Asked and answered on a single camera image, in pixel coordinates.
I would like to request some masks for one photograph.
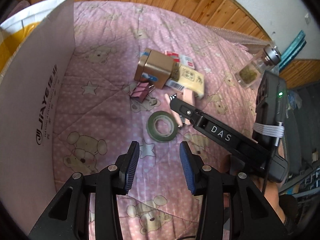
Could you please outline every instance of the white wall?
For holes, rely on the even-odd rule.
[[[320,29],[302,0],[236,0],[276,42],[280,52],[290,45],[300,30],[307,44],[296,58],[320,59]],[[305,15],[311,22],[307,25]]]

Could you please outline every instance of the jar lid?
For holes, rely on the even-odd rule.
[[[263,50],[270,58],[270,60],[273,62],[273,64],[278,65],[278,63],[281,61],[280,53],[277,50],[275,50],[271,45],[267,45],[266,47],[264,47]]]

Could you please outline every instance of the quilted fabric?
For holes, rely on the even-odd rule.
[[[213,31],[173,12],[113,1],[75,3],[76,49],[59,95],[53,138],[53,168],[59,189],[76,171],[90,174],[113,164],[131,141],[140,143],[140,160],[129,195],[118,198],[125,240],[194,235],[201,198],[187,189],[179,143],[218,168],[226,150],[183,127],[173,141],[157,143],[146,131],[149,116],[170,112],[155,89],[142,104],[129,98],[137,63],[145,48],[190,56],[205,75],[205,96],[196,107],[250,136],[257,88],[242,89],[233,73],[252,56]],[[94,237],[94,196],[90,237]]]

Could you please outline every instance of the barcode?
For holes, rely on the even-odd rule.
[[[176,90],[178,90],[178,91],[180,91],[180,92],[182,92],[183,89],[184,89],[184,86],[180,85],[179,83],[175,82],[175,81],[172,80],[172,79],[169,79],[169,80],[165,83],[165,85],[168,86],[168,87],[171,87],[171,88],[173,88],[173,89],[176,89]]]

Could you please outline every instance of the yellow object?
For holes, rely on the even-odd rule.
[[[4,68],[8,59],[15,53],[18,46],[33,31],[40,22],[31,23],[24,26],[21,30],[6,37],[0,44],[0,72]]]
[[[202,98],[204,96],[204,75],[192,68],[176,63],[166,86],[181,92],[184,88],[188,88],[195,92],[197,97]]]

